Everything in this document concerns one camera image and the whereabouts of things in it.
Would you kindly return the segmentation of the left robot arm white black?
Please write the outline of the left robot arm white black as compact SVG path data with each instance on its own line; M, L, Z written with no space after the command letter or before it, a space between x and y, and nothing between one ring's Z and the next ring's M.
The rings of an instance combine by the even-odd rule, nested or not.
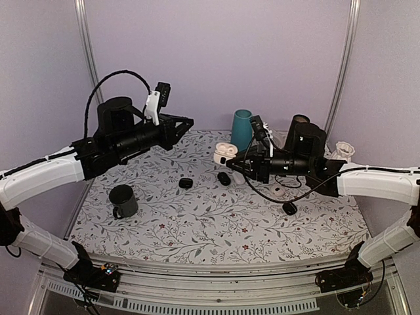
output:
M97 108L98 129L92 137L1 172L1 245L25 249L71 269L82 284L93 284L98 272L90 265L84 248L36 226L20 213L18 205L53 188L94 179L154 146L171 150L194 125L194 120L160 113L159 99L160 94L152 92L141 112L129 97L111 98Z

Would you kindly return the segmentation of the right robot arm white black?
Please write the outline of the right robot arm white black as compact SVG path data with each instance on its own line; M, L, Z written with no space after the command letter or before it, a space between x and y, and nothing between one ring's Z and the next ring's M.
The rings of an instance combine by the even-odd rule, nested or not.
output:
M419 241L419 169L358 165L324 156L326 132L301 117L293 121L282 149L268 146L262 123L251 125L257 145L237 153L226 166L245 180L268 183L272 175L304 176L313 192L324 196L366 196L410 205L402 218L379 235L352 250L339 273L345 286L353 286L379 261Z

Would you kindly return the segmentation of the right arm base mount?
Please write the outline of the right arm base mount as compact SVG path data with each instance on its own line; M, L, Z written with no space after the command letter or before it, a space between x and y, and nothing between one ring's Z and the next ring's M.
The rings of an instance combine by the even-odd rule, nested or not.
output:
M366 296L373 280L373 274L371 273L370 267L365 267L358 260L358 252L363 244L364 241L357 244L351 250L343 267L323 270L317 273L315 277L315 284L320 288L322 293L367 284L366 289L358 291L358 296L352 293L345 293L339 299L339 302L343 306L348 306L349 308L356 308L370 301L370 299L366 299Z

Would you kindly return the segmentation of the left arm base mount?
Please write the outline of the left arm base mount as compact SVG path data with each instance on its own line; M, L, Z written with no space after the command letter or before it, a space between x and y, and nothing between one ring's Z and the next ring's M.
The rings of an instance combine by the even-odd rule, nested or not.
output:
M95 267L81 244L72 241L72 245L77 251L78 261L73 267L65 270L63 279L88 288L115 293L121 278L118 266L106 263Z

